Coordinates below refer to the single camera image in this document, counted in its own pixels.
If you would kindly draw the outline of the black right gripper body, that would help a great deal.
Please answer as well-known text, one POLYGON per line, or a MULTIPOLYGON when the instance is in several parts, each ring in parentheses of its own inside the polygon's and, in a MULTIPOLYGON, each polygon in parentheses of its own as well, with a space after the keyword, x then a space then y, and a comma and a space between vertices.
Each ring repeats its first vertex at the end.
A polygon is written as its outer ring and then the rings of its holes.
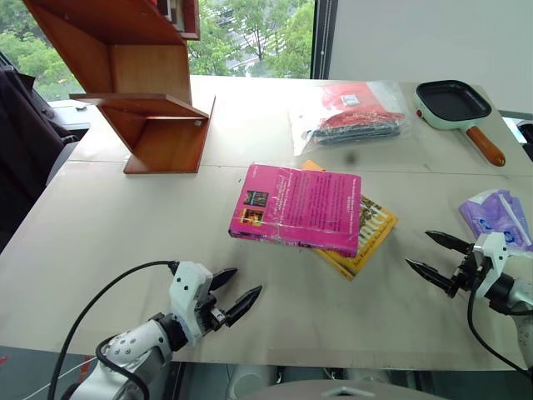
POLYGON ((475 278, 479 275, 478 270, 479 263, 476 260, 474 244, 472 243, 466 248, 465 257, 451 276, 451 284, 446 289, 446 295, 453 298, 459 289, 469 292, 474 286, 475 278))

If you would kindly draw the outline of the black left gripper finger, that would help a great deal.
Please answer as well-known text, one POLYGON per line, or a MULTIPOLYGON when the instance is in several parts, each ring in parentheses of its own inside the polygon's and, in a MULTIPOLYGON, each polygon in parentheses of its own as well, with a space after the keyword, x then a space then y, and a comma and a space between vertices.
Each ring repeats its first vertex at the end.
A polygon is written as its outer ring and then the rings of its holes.
POLYGON ((224 286, 237 273, 235 267, 226 268, 213 275, 209 291, 216 291, 218 288, 224 286))
POLYGON ((256 286, 242 294, 236 303, 226 311, 225 325, 231 327, 252 307, 262 291, 262 285, 256 286))

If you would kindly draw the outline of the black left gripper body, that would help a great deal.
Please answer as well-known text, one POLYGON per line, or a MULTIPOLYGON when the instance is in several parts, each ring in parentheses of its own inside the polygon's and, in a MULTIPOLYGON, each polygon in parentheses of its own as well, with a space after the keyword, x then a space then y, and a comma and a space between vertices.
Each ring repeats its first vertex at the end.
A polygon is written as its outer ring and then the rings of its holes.
POLYGON ((211 291, 197 303, 196 317, 201 333, 215 332, 222 326, 229 327, 228 315, 217 307, 217 299, 211 291))

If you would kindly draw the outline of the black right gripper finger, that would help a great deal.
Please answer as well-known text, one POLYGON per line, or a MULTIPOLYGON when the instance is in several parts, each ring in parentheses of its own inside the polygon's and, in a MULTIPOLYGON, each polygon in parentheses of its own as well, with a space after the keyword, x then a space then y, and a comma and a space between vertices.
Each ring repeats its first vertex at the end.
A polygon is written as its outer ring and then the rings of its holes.
POLYGON ((451 288, 452 281, 439 274, 439 272, 433 267, 428 266, 424 262, 418 262, 409 258, 406 259, 406 262, 418 275, 444 292, 448 292, 451 288))
POLYGON ((472 243, 468 243, 445 232, 430 230, 425 231, 425 234, 442 247, 457 251, 461 254, 468 254, 473 248, 472 243))

